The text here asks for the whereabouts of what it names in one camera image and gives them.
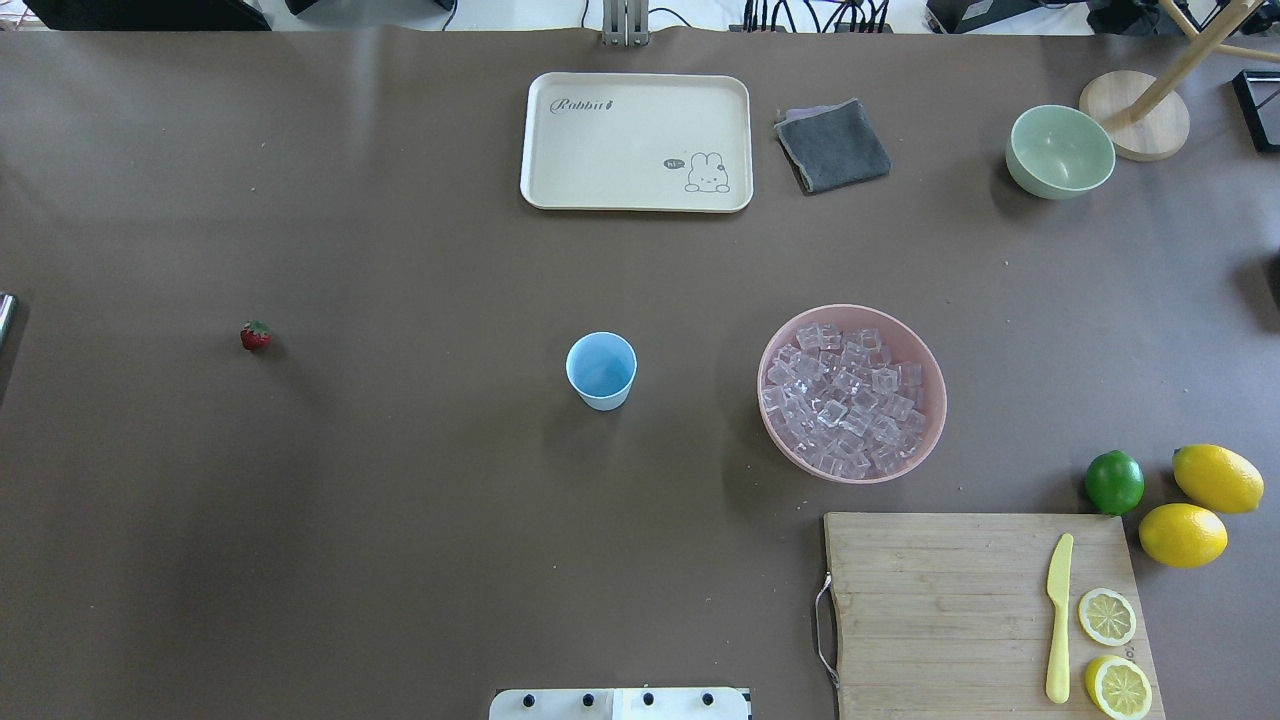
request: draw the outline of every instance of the tabletop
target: tabletop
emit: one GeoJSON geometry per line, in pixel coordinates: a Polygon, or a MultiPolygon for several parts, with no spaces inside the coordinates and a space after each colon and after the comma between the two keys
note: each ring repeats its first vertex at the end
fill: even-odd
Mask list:
{"type": "Polygon", "coordinates": [[[1084,469],[1115,448],[1147,475],[1125,525],[1167,716],[1272,714],[1274,498],[1197,570],[1133,537],[1183,498],[1181,445],[1280,473],[1276,164],[1239,60],[1179,88],[1180,152],[1050,202],[1004,168],[1012,120],[1158,74],[1181,41],[596,42],[0,35],[0,291],[22,301],[0,715],[480,719],[503,688],[648,683],[832,717],[824,512],[1091,512],[1084,469]],[[750,205],[527,205],[525,99],[549,70],[741,79],[750,205]],[[772,123],[855,96],[893,168],[805,196],[772,123]],[[895,315],[942,366],[946,430],[899,480],[810,477],[760,423],[764,345],[829,302],[895,315]],[[268,351],[239,347],[250,319],[268,351]],[[596,329],[639,357],[613,413],[564,379],[596,329]]]}

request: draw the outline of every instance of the cutting board handle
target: cutting board handle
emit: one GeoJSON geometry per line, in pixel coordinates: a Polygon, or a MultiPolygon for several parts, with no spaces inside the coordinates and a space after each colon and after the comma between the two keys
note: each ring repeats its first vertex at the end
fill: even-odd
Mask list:
{"type": "Polygon", "coordinates": [[[822,653],[822,623],[818,621],[818,607],[822,605],[822,596],[827,594],[831,589],[831,571],[827,571],[827,579],[823,580],[822,588],[818,589],[818,594],[813,598],[813,638],[814,644],[818,648],[818,660],[822,661],[822,666],[827,669],[827,674],[831,675],[831,684],[840,689],[840,674],[836,669],[827,662],[827,656],[822,653]]]}

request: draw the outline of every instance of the green lime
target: green lime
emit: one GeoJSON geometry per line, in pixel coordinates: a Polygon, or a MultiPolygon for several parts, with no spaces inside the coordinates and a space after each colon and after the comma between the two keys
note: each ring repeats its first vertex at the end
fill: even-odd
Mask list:
{"type": "Polygon", "coordinates": [[[1147,482],[1138,461],[1119,450],[1098,455],[1084,473],[1084,492],[1107,515],[1124,515],[1138,506],[1147,482]]]}

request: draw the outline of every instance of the green bowl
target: green bowl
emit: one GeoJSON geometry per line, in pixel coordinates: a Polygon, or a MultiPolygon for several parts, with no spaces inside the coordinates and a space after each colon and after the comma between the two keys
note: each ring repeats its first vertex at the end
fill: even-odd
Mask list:
{"type": "Polygon", "coordinates": [[[1106,182],[1116,167],[1116,150],[1107,131],[1084,113],[1037,105],[1014,122],[1005,164],[1027,192],[1066,200],[1106,182]]]}

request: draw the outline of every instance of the yellow knife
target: yellow knife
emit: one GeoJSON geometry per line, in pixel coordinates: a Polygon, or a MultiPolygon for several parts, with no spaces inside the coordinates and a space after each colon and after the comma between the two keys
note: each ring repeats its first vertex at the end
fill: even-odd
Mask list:
{"type": "Polygon", "coordinates": [[[1071,680],[1068,671],[1070,661],[1066,650],[1066,603],[1071,594],[1071,547],[1075,538],[1062,533],[1053,548],[1053,559],[1048,561],[1048,583],[1044,591],[1053,601],[1053,642],[1048,647],[1048,673],[1044,675],[1044,694],[1053,702],[1062,703],[1071,694],[1071,680]]]}

